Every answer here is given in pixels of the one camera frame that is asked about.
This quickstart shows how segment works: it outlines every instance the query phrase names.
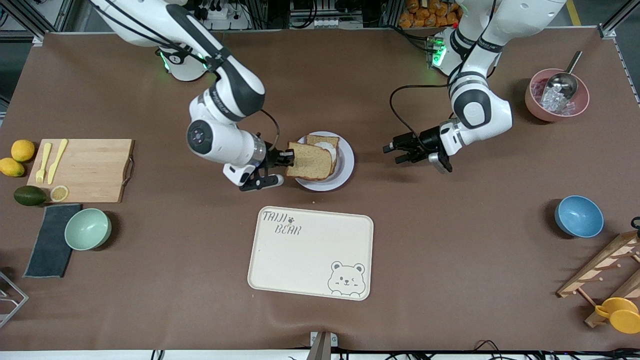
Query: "avocado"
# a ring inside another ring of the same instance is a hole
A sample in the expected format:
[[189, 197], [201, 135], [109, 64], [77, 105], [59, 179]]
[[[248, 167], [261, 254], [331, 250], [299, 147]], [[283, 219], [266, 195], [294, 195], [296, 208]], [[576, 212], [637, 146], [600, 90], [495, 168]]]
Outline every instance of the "avocado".
[[37, 186], [21, 186], [13, 193], [13, 198], [21, 205], [36, 206], [47, 201], [47, 194]]

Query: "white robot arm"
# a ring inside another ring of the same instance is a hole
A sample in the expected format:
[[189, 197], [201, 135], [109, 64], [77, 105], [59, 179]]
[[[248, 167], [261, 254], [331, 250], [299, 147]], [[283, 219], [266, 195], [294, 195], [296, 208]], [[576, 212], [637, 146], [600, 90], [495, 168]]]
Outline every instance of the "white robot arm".
[[[258, 136], [237, 127], [238, 122], [260, 111], [264, 104], [264, 86], [254, 73], [177, 4], [163, 0], [90, 1], [125, 41], [138, 46], [158, 46], [164, 42], [165, 48], [180, 43], [178, 50], [186, 48], [191, 54], [197, 53], [204, 66], [217, 73], [219, 80], [189, 104], [191, 124], [187, 143], [194, 154], [224, 164], [223, 173], [243, 191], [283, 183], [281, 175], [269, 176], [267, 172], [260, 176], [257, 171], [292, 166], [293, 152], [279, 152]], [[204, 67], [198, 61], [196, 66]]]
[[406, 151], [396, 163], [427, 159], [441, 173], [451, 172], [449, 156], [463, 146], [485, 140], [511, 129], [509, 103], [488, 87], [486, 75], [496, 56], [513, 38], [542, 31], [564, 6], [566, 0], [502, 0], [495, 16], [471, 47], [459, 69], [450, 75], [449, 98], [453, 119], [425, 130], [396, 136], [384, 152]]
[[[433, 59], [433, 66], [445, 75], [451, 74], [460, 66], [462, 59], [467, 57], [471, 47], [476, 43], [480, 34], [489, 24], [489, 14], [494, 0], [457, 0], [463, 9], [463, 16], [456, 29], [446, 28], [441, 35], [444, 40], [445, 51], [439, 58]], [[496, 6], [502, 0], [495, 0]]]

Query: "dark gray towel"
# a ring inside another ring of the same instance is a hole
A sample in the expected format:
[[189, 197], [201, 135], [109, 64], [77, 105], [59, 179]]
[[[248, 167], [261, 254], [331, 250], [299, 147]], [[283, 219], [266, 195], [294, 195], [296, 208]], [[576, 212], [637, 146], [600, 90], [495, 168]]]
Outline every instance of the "dark gray towel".
[[29, 265], [23, 277], [63, 277], [71, 248], [65, 241], [67, 222], [80, 211], [80, 204], [52, 205], [44, 209], [44, 217]]

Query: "pink bowl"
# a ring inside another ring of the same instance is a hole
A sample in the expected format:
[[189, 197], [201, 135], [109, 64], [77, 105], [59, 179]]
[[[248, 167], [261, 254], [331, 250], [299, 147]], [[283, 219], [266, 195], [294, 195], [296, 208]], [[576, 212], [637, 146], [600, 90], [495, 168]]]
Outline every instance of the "pink bowl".
[[548, 79], [553, 75], [556, 75], [558, 72], [562, 71], [564, 70], [546, 69], [539, 71], [537, 74], [533, 75], [533, 78], [531, 78], [531, 81], [529, 82], [529, 86], [527, 86], [527, 93], [524, 95], [524, 102], [527, 105], [527, 109], [529, 109], [533, 116], [537, 117], [540, 120], [556, 122], [570, 117], [575, 117], [584, 112], [584, 110], [589, 105], [589, 89], [587, 89], [587, 86], [584, 84], [584, 82], [582, 82], [581, 78], [578, 78], [577, 76], [575, 78], [578, 79], [578, 91], [571, 98], [571, 101], [575, 103], [575, 113], [573, 115], [559, 115], [549, 112], [533, 98], [533, 94], [531, 93], [531, 86], [533, 84], [539, 82], [542, 79]]

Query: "bear illustration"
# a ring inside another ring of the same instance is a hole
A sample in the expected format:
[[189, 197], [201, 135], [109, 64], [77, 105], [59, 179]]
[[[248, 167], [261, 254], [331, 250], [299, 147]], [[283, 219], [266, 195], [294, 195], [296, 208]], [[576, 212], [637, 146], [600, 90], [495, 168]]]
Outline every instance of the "bear illustration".
[[340, 261], [331, 264], [331, 278], [328, 285], [332, 295], [360, 297], [364, 293], [364, 265], [345, 266]]

